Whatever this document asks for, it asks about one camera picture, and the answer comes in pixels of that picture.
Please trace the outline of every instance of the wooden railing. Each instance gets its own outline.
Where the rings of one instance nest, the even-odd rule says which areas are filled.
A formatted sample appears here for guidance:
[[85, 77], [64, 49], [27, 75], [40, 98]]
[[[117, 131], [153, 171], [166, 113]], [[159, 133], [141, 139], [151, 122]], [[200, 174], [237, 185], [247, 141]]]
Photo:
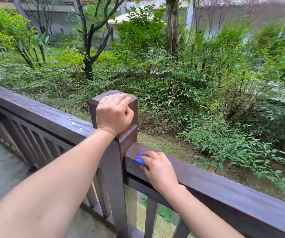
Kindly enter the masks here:
[[[31, 167], [42, 168], [94, 132], [98, 101], [114, 93], [111, 90], [89, 101], [92, 124], [0, 87], [0, 137]], [[154, 234], [158, 204], [173, 208], [135, 162], [137, 155], [153, 149], [137, 142], [135, 96], [130, 108], [135, 112], [133, 122], [106, 149], [84, 203], [115, 227], [117, 237], [149, 238]], [[285, 238], [285, 202], [170, 159], [179, 183], [245, 237]], [[148, 196], [145, 234], [136, 228], [136, 191]], [[180, 220], [173, 237], [184, 238], [189, 232]]]

